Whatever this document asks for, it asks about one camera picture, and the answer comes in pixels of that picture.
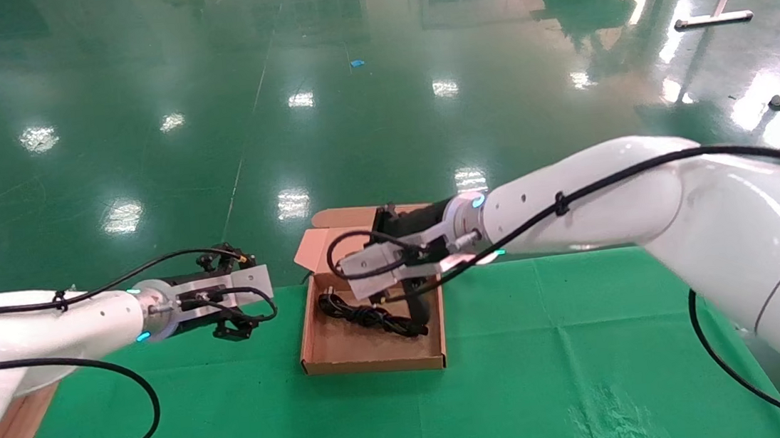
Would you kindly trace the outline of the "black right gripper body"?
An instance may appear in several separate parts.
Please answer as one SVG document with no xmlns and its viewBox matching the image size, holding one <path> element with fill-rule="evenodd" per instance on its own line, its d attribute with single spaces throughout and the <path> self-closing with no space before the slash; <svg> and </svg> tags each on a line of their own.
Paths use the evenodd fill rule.
<svg viewBox="0 0 780 438">
<path fill-rule="evenodd" d="M 453 197 L 408 210 L 392 203 L 377 207 L 371 229 L 372 244 L 388 242 L 386 238 L 398 239 L 427 231 L 430 232 L 428 242 L 438 239 L 451 242 L 454 239 L 454 224 L 447 214 L 450 202 L 453 202 Z"/>
</svg>

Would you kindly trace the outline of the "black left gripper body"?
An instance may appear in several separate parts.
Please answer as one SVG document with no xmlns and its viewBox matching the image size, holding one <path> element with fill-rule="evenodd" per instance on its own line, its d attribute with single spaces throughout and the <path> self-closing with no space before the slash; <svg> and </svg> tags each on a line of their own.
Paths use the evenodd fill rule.
<svg viewBox="0 0 780 438">
<path fill-rule="evenodd" d="M 213 326 L 224 314 L 244 315 L 239 296 L 253 297 L 254 272 L 251 268 L 221 271 L 201 271 L 183 276 L 170 276 L 170 296 L 183 316 L 177 319 L 174 334 L 180 335 L 198 328 Z"/>
</svg>

